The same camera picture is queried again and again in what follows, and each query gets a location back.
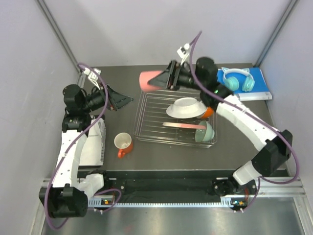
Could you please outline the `pink plastic cup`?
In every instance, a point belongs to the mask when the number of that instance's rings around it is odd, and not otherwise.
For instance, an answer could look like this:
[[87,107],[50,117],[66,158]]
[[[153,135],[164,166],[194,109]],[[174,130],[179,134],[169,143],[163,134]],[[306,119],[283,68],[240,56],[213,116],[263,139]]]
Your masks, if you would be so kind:
[[149,85],[148,82],[155,78],[156,76],[158,76],[159,74],[161,74],[162,71],[160,70],[153,70],[153,71],[143,71],[140,73],[139,75],[139,85],[140,88],[143,92],[147,93],[147,92],[152,92],[152,91],[157,91],[157,90],[161,90],[161,87],[156,87],[156,86],[152,86]]

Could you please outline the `white paper plate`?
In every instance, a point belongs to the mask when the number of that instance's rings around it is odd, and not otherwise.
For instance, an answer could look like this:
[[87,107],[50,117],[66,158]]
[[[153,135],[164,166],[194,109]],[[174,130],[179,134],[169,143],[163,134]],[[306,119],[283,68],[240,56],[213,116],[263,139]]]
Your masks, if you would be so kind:
[[166,114],[173,118],[186,119],[203,115],[206,110],[207,107],[197,99],[184,97],[177,99],[170,105],[166,110]]

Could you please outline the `metal wire dish rack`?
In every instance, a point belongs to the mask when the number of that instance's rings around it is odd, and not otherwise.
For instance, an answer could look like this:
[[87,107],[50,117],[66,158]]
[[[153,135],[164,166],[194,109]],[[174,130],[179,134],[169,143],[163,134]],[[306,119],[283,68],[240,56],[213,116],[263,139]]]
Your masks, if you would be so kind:
[[193,117],[179,119],[166,114],[166,109],[177,99],[192,97],[200,100],[200,92],[183,89],[174,91],[142,92],[140,95],[134,123],[134,135],[141,141],[159,142],[176,145],[209,148],[217,142],[217,115],[213,114],[206,121],[212,126],[215,135],[207,142],[195,141],[195,129],[166,127],[165,122],[199,124],[200,119]]

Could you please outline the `orange mug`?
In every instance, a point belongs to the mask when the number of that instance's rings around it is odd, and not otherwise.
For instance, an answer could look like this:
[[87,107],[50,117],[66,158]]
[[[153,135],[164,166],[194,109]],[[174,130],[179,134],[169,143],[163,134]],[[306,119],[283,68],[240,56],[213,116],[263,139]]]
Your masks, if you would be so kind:
[[133,150],[134,144],[130,134],[119,133],[114,138],[114,145],[119,149],[118,158],[123,158]]

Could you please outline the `cream and pink plate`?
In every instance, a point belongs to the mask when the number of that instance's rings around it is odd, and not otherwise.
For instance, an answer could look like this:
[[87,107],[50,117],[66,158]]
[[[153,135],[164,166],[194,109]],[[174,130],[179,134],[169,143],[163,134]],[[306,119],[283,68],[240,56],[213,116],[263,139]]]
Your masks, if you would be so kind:
[[199,125],[199,124],[164,122],[162,125],[165,127],[184,128],[184,129],[200,129],[200,130],[206,129],[206,126]]

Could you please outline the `white and orange bowl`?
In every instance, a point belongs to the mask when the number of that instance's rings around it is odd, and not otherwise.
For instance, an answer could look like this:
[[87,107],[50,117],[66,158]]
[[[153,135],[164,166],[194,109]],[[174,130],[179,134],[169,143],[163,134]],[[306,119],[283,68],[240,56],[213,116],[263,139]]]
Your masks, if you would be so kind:
[[202,114],[197,116],[198,119],[207,119],[214,114],[214,110],[211,107],[207,107],[206,111]]

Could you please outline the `mint green bowl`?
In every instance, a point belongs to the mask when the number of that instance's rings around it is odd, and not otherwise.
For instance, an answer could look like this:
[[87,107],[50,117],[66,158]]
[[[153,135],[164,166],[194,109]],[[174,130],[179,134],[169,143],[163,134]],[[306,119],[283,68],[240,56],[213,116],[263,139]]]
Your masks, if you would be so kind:
[[199,127],[204,127],[204,129],[197,129],[195,131],[195,141],[196,142],[209,142],[213,140],[215,136],[215,131],[206,120],[199,123]]

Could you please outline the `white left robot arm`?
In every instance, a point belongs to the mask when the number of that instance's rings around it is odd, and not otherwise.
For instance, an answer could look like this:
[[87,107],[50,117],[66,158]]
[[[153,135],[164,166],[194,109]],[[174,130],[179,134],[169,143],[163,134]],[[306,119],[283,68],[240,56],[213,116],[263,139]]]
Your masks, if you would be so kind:
[[82,157],[100,159],[104,149],[104,115],[92,117],[101,108],[117,111],[133,101],[104,84],[97,68],[83,64],[82,74],[94,85],[90,94],[77,84],[63,89],[65,115],[62,121],[62,144],[57,165],[46,187],[39,191],[45,214],[50,218],[83,217],[89,200],[97,193],[106,194],[111,183],[98,170],[89,173],[80,183],[78,169]]

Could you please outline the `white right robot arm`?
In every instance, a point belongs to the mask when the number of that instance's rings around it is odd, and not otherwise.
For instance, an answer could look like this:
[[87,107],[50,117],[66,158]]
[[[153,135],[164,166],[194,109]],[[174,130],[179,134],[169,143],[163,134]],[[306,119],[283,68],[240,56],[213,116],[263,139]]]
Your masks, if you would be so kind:
[[172,60],[165,70],[141,72],[139,84],[144,92],[180,88],[199,90],[205,106],[227,119],[252,142],[258,153],[226,180],[224,195],[229,191],[241,193],[250,181],[266,179],[295,154],[291,132],[281,132],[251,112],[218,81],[218,67],[209,57],[198,58],[194,66],[191,62]]

